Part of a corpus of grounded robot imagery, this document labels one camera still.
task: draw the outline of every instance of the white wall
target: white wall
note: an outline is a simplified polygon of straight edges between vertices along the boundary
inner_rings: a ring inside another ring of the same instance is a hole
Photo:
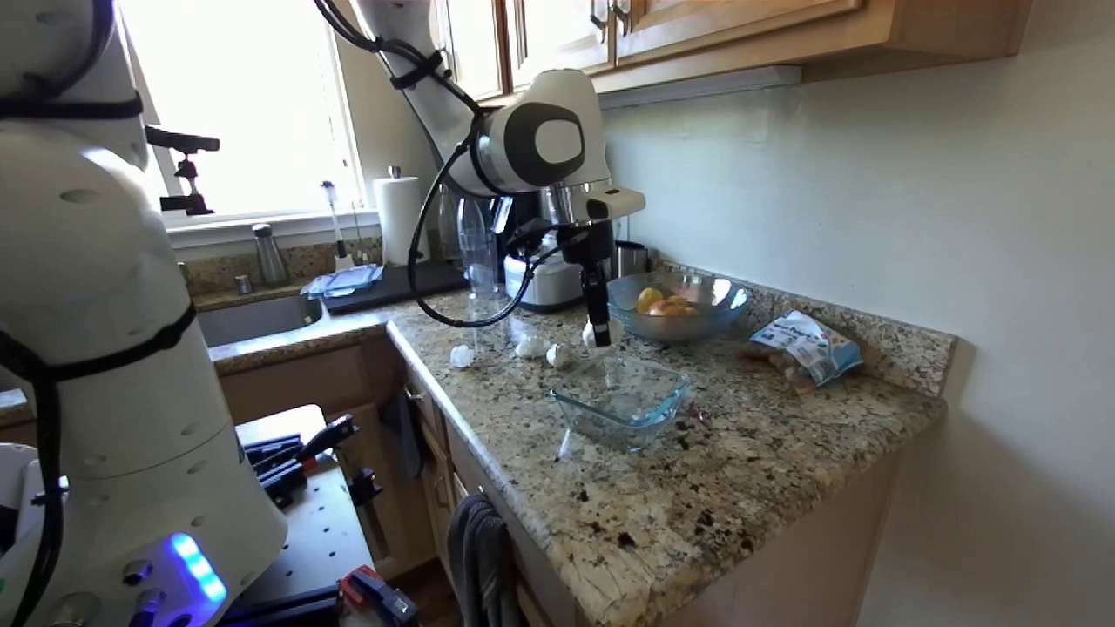
[[[1008,62],[605,121],[637,242],[966,343],[859,623],[1115,623],[1115,5],[1038,0]]]

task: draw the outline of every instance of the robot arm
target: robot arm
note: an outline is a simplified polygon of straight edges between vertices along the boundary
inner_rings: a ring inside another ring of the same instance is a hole
[[[356,47],[378,51],[434,144],[449,183],[470,195],[538,191],[559,251],[583,265],[584,309],[595,344],[605,344],[605,258],[610,222],[637,213],[645,198],[614,184],[605,167],[599,101],[584,72],[545,71],[504,108],[477,108],[434,72],[427,0],[351,0],[357,35],[335,0],[317,0],[324,19]]]

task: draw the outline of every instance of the kitchen counter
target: kitchen counter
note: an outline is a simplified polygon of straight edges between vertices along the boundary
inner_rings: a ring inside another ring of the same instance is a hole
[[[463,314],[463,296],[430,303]],[[583,330],[579,314],[524,314],[521,322],[545,343],[574,343]],[[574,386],[579,373],[521,359],[449,371],[449,349],[468,330],[442,328],[412,303],[210,354],[218,373],[238,373],[384,330],[425,378],[487,473],[491,496],[521,523],[593,623],[653,623],[682,610],[850,476],[944,419],[938,395],[872,373],[824,389],[786,382],[768,366],[742,359],[742,343],[699,349],[625,343],[614,351],[689,371],[695,395],[675,434],[645,457],[579,444],[570,457],[553,465],[559,424],[545,389]],[[952,338],[927,336],[929,362],[944,371]]]

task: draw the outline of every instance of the windowsill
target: windowsill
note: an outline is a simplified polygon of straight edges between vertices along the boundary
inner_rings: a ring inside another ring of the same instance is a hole
[[[189,258],[218,258],[218,255],[242,255],[255,248],[249,225],[271,222],[277,243],[326,243],[335,242],[330,213],[285,213],[285,217],[210,217],[210,219],[182,219],[168,222],[170,248]],[[378,234],[375,213],[340,213],[339,217],[346,242],[362,242]]]

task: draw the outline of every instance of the metal bowl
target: metal bowl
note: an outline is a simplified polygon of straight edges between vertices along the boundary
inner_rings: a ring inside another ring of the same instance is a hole
[[[672,314],[637,309],[637,296],[659,291],[682,303]],[[729,330],[742,314],[747,292],[724,277],[624,277],[605,287],[610,314],[620,328],[652,344],[689,344]]]

